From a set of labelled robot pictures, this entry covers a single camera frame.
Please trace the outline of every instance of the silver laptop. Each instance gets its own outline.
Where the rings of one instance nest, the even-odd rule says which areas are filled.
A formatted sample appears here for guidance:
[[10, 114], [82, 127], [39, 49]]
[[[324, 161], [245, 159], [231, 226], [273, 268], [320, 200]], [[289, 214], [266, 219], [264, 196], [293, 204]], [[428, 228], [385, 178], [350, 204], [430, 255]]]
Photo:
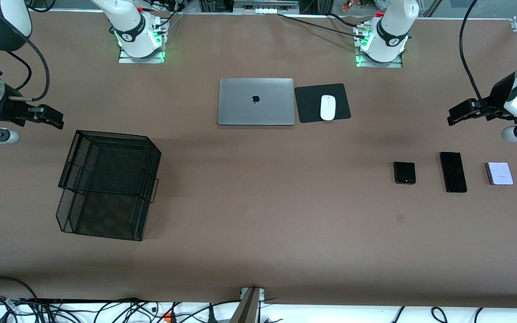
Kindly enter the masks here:
[[293, 79], [221, 79], [217, 123], [293, 125], [294, 106]]

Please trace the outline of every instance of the table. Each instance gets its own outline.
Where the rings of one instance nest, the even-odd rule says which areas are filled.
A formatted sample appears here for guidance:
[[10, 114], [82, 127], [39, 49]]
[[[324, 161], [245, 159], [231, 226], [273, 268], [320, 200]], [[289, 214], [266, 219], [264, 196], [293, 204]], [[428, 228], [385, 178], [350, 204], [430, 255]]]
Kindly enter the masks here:
[[[510, 123], [446, 122], [474, 96], [460, 20], [418, 20], [404, 67], [376, 69], [355, 66], [349, 37], [274, 15], [188, 15], [159, 65], [117, 64], [100, 13], [32, 16], [51, 69], [42, 103], [65, 128], [30, 123], [0, 145], [0, 275], [42, 298], [222, 301], [256, 284], [280, 303], [517, 307], [517, 143], [500, 137]], [[464, 46], [483, 93], [517, 68], [508, 21], [468, 22]], [[43, 68], [18, 53], [35, 74], [22, 93], [36, 96]], [[10, 84], [25, 75], [6, 53], [0, 70]], [[352, 118], [219, 127], [229, 77], [344, 83]], [[76, 129], [147, 135], [162, 151], [144, 241], [59, 230]], [[462, 153], [468, 193], [445, 192], [440, 151]], [[418, 183], [394, 184], [394, 161], [414, 162]], [[508, 162], [515, 184], [489, 185], [490, 161]], [[0, 294], [26, 297], [20, 288]]]

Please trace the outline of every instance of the white mouse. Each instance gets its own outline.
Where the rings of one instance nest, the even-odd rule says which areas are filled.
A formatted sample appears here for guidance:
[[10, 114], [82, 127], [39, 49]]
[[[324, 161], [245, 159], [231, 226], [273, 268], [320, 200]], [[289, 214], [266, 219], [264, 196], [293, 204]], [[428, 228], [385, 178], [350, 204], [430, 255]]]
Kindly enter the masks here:
[[336, 99], [334, 96], [320, 98], [320, 118], [326, 121], [334, 119], [336, 113]]

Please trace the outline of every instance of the black flip phone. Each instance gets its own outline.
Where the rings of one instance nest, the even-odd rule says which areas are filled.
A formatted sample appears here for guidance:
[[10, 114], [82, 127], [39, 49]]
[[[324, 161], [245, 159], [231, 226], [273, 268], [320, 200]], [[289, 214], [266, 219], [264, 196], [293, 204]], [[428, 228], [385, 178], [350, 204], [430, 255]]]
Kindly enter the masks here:
[[394, 181], [396, 184], [415, 184], [416, 172], [414, 163], [394, 162]]
[[466, 178], [460, 153], [440, 153], [446, 192], [466, 193]]

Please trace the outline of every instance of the black mouse pad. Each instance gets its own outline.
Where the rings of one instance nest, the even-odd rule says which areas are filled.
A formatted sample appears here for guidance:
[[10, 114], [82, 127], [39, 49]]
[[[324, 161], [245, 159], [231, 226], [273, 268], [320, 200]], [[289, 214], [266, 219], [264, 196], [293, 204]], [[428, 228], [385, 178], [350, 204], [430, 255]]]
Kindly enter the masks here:
[[301, 123], [322, 121], [320, 118], [320, 99], [322, 96], [334, 96], [336, 113], [334, 119], [349, 119], [351, 109], [348, 106], [344, 84], [325, 84], [295, 88], [296, 107]]

